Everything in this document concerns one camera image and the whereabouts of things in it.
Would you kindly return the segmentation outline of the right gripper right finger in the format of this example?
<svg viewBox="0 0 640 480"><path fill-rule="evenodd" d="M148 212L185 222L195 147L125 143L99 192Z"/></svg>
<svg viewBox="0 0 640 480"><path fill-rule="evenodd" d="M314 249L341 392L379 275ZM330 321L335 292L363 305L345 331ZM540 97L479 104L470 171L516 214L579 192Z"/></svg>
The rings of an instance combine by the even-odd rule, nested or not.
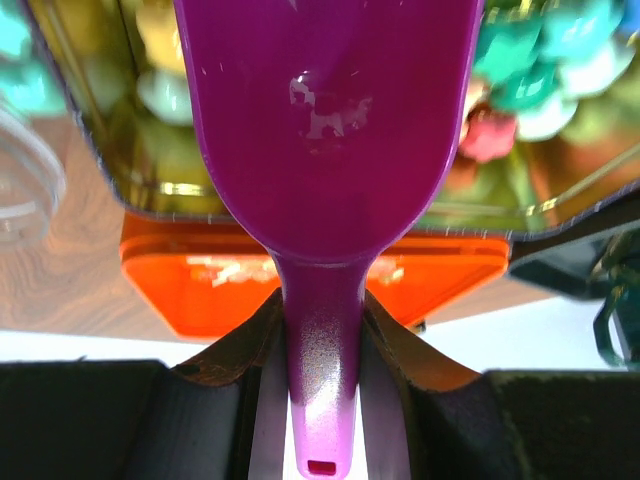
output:
<svg viewBox="0 0 640 480"><path fill-rule="evenodd" d="M359 373L372 479L522 479L489 378L365 297Z"/></svg>

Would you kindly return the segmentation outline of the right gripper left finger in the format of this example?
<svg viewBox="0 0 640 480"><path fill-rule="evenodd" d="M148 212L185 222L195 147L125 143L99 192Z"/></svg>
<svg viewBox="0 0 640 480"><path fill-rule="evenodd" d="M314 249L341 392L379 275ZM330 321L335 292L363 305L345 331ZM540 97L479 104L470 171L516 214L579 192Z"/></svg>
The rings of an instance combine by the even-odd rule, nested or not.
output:
<svg viewBox="0 0 640 480"><path fill-rule="evenodd" d="M127 479L280 479L285 450L283 300L164 374Z"/></svg>

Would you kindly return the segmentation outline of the orange lollipop box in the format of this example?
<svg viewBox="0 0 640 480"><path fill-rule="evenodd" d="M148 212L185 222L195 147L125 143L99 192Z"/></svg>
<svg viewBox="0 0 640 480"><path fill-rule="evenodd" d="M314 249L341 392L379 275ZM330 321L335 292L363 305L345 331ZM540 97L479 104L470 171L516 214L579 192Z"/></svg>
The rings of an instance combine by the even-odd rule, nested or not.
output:
<svg viewBox="0 0 640 480"><path fill-rule="evenodd" d="M412 233L375 260L366 287L401 325L499 278L510 247L499 238ZM250 318L279 288L275 264L236 224L124 217L121 269L179 337L216 340Z"/></svg>

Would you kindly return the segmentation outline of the purple plastic scoop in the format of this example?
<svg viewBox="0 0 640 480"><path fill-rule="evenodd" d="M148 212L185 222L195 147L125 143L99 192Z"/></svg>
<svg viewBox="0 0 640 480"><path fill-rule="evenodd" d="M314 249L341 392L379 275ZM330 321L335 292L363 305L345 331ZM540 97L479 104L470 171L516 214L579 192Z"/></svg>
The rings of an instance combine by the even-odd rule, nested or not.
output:
<svg viewBox="0 0 640 480"><path fill-rule="evenodd" d="M351 468L367 272L450 169L479 1L178 1L197 139L281 280L297 467Z"/></svg>

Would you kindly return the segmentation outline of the clear plastic jar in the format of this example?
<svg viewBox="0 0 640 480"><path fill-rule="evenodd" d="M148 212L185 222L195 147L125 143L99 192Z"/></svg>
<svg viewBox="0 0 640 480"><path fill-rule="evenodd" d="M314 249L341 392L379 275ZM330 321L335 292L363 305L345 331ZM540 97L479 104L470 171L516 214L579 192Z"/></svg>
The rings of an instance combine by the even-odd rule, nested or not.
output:
<svg viewBox="0 0 640 480"><path fill-rule="evenodd" d="M1 110L1 249L42 240L67 191L64 163L32 122Z"/></svg>

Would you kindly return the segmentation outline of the star candy tin box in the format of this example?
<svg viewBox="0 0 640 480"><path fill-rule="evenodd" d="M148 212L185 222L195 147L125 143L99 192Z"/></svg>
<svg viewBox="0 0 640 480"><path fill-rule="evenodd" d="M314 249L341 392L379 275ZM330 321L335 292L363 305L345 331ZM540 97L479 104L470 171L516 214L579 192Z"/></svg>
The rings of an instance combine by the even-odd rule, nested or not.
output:
<svg viewBox="0 0 640 480"><path fill-rule="evenodd" d="M226 223L200 157L169 1L28 1L99 168L128 209ZM639 5L489 1L461 142L421 230L526 238L639 186Z"/></svg>

